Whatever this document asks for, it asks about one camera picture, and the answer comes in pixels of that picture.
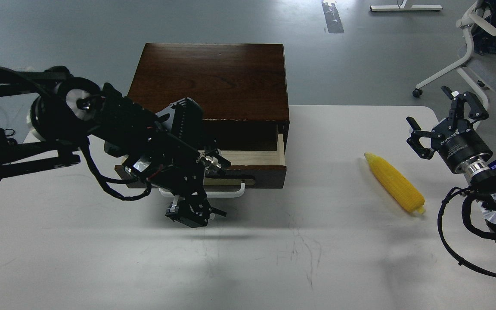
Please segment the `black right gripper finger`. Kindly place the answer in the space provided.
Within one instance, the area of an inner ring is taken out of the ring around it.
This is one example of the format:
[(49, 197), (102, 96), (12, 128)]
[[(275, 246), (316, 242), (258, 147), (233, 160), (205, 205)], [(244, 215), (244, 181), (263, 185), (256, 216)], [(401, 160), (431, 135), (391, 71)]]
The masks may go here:
[(433, 132), (423, 131), (421, 126), (411, 116), (406, 117), (406, 121), (411, 127), (411, 134), (407, 139), (407, 144), (415, 151), (415, 153), (422, 159), (432, 159), (435, 150), (431, 147), (424, 147), (421, 143), (421, 138), (433, 138)]
[(446, 118), (447, 121), (455, 122), (469, 118), (477, 122), (490, 117), (476, 94), (469, 91), (459, 93), (458, 91), (451, 90), (448, 86), (442, 86), (441, 90), (451, 100), (451, 107)]

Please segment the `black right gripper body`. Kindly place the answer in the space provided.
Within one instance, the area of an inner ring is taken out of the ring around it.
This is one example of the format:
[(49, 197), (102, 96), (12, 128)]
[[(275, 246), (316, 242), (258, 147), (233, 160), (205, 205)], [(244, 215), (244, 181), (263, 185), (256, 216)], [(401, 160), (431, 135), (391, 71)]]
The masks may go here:
[(488, 161), (493, 151), (474, 130), (468, 120), (459, 120), (456, 125), (449, 125), (443, 118), (433, 129), (431, 147), (439, 153), (448, 169), (453, 174), (463, 173), (460, 164), (473, 157)]

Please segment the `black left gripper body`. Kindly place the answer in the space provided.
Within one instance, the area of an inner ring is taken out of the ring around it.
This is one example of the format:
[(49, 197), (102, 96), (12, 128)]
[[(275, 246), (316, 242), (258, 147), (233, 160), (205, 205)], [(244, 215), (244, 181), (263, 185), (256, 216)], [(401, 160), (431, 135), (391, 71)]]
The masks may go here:
[(146, 197), (153, 185), (182, 197), (205, 199), (203, 110), (191, 98), (152, 112), (126, 98), (124, 170), (144, 185), (144, 191), (123, 199), (132, 202)]

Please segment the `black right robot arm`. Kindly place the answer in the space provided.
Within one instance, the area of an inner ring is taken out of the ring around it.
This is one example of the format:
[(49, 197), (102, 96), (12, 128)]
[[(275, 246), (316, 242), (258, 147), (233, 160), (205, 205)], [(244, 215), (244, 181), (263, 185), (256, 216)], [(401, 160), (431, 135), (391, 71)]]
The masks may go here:
[(469, 192), (462, 206), (464, 226), (481, 238), (496, 240), (496, 160), (474, 129), (474, 123), (489, 117), (476, 94), (459, 93), (447, 86), (442, 91), (451, 101), (448, 116), (431, 131), (423, 131), (412, 117), (408, 145), (423, 159), (439, 154), (453, 174), (466, 174)]

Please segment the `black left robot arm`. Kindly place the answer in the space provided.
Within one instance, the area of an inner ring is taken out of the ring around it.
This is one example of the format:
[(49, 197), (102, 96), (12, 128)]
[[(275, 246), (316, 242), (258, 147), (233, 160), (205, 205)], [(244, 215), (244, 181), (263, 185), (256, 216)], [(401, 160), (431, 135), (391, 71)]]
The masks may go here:
[(207, 139), (203, 109), (191, 98), (154, 113), (123, 96), (110, 83), (99, 87), (57, 65), (43, 72), (0, 67), (0, 97), (37, 94), (26, 122), (36, 143), (17, 143), (0, 127), (0, 180), (68, 167), (81, 151), (100, 187), (133, 202), (153, 186), (176, 201), (166, 216), (191, 228), (205, 227), (214, 208), (204, 189), (209, 171), (224, 175), (231, 163)]

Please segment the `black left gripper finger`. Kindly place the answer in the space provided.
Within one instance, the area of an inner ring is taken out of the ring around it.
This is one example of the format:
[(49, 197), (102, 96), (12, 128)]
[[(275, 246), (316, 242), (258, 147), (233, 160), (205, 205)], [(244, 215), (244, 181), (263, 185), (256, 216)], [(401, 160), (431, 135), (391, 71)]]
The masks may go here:
[(213, 214), (226, 217), (227, 213), (212, 207), (208, 198), (175, 196), (165, 211), (167, 218), (190, 228), (206, 227)]
[(226, 175), (227, 169), (232, 163), (222, 156), (220, 149), (210, 149), (201, 151), (201, 163), (208, 174)]

